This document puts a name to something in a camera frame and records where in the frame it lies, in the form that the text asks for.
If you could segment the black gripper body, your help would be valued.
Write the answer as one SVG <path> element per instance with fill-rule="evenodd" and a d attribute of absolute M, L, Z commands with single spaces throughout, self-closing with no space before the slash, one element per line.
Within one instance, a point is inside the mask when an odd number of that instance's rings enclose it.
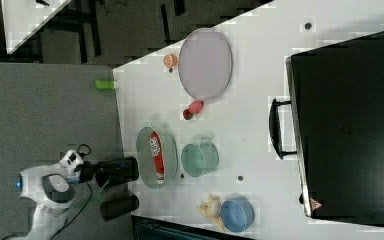
<path fill-rule="evenodd" d="M 96 166 L 89 161 L 85 161 L 81 166 L 80 181 L 89 182 L 93 179 L 96 172 Z"/>

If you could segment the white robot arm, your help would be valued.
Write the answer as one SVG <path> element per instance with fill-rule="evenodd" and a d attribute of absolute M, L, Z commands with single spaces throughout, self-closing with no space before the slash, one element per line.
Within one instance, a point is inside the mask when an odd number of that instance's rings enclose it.
<path fill-rule="evenodd" d="M 75 197 L 73 185 L 89 180 L 84 168 L 89 155 L 79 150 L 68 150 L 62 159 L 52 165 L 27 168 L 18 174 L 20 197 L 36 203 L 32 225 L 25 236 L 10 234 L 2 240 L 51 240 L 70 225 L 67 222 Z"/>

